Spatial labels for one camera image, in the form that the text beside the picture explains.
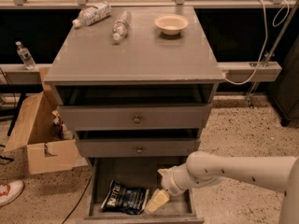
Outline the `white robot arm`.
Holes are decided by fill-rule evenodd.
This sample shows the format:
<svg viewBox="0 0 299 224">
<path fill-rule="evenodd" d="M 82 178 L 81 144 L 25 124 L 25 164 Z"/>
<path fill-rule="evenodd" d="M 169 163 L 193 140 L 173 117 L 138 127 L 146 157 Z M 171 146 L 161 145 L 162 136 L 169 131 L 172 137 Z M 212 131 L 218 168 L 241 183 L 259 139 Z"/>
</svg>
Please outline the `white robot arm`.
<svg viewBox="0 0 299 224">
<path fill-rule="evenodd" d="M 180 166 L 161 169 L 162 187 L 154 191 L 145 212 L 151 214 L 187 189 L 218 183 L 220 177 L 284 194 L 278 224 L 299 224 L 299 158 L 223 157 L 195 151 Z"/>
</svg>

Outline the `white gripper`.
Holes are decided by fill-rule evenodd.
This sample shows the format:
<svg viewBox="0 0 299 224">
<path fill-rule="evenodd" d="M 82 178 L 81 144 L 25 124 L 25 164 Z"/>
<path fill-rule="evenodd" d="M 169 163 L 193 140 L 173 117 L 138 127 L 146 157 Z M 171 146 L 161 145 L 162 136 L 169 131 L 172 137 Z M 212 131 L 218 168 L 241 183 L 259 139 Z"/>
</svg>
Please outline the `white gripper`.
<svg viewBox="0 0 299 224">
<path fill-rule="evenodd" d="M 148 201 L 144 212 L 151 214 L 157 211 L 170 200 L 171 196 L 178 196 L 189 188 L 195 187 L 194 176 L 189 173 L 187 166 L 173 166 L 171 168 L 159 169 L 158 173 L 162 176 L 163 189 L 156 189 Z"/>
</svg>

